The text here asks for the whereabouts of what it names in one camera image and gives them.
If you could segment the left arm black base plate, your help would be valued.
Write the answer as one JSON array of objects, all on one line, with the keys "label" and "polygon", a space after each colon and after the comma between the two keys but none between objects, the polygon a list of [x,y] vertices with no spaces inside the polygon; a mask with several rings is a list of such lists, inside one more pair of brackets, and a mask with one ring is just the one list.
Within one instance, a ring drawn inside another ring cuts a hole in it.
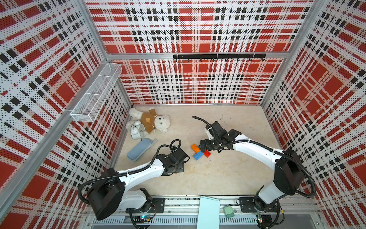
[{"label": "left arm black base plate", "polygon": [[153,198],[151,201],[147,201],[139,209],[126,209],[126,213],[138,214],[138,213],[163,213],[165,209],[165,198]]}]

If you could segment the blue lego brick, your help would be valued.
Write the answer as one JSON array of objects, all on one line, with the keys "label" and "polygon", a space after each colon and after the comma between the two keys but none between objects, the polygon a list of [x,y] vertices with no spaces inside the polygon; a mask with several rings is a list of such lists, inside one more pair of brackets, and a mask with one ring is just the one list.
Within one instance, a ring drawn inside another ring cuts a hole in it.
[{"label": "blue lego brick", "polygon": [[197,153],[193,156],[193,158],[194,158],[195,160],[199,160],[203,155],[204,155],[204,153],[203,153],[202,151],[199,151],[199,152],[197,152]]}]

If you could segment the orange lego brick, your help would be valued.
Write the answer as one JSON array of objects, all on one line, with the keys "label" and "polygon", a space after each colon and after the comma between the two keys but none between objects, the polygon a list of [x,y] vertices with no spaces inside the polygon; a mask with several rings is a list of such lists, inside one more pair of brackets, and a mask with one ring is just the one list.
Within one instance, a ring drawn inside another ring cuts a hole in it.
[{"label": "orange lego brick", "polygon": [[196,144],[192,144],[191,145],[191,149],[197,154],[199,153],[201,150],[199,149],[199,147]]}]

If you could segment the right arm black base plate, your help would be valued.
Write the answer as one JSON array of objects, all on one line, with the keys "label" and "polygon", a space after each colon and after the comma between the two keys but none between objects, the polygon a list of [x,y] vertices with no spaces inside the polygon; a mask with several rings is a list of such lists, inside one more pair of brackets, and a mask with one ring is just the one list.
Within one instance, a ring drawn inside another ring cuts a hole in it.
[{"label": "right arm black base plate", "polygon": [[259,198],[240,197],[238,203],[242,213],[275,213],[279,209],[279,204],[276,200],[266,204]]}]

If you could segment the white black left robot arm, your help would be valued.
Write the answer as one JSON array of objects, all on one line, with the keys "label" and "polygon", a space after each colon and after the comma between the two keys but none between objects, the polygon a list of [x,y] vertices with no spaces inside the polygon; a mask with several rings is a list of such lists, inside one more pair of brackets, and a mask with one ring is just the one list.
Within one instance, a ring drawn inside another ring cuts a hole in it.
[{"label": "white black left robot arm", "polygon": [[117,210],[142,213],[151,209],[157,210],[152,196],[145,188],[133,191],[132,188],[156,177],[171,176],[184,169],[190,157],[181,149],[181,140],[175,139],[169,145],[159,146],[159,150],[167,148],[168,155],[156,152],[152,160],[126,171],[115,171],[109,168],[98,178],[88,180],[78,187],[78,198],[91,206],[97,220],[111,216]]}]

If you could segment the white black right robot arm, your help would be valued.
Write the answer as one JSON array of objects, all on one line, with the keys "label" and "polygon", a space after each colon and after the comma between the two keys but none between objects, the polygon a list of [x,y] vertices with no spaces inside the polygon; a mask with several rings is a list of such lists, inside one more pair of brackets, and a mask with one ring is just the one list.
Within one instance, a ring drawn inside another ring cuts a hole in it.
[{"label": "white black right robot arm", "polygon": [[257,211],[264,212],[270,204],[285,196],[299,194],[305,198],[315,197],[315,181],[294,150],[271,148],[237,130],[226,131],[216,121],[210,124],[200,117],[192,118],[206,124],[208,138],[200,141],[200,149],[216,150],[218,153],[225,150],[241,152],[273,170],[274,179],[261,187],[254,196],[253,205]]}]

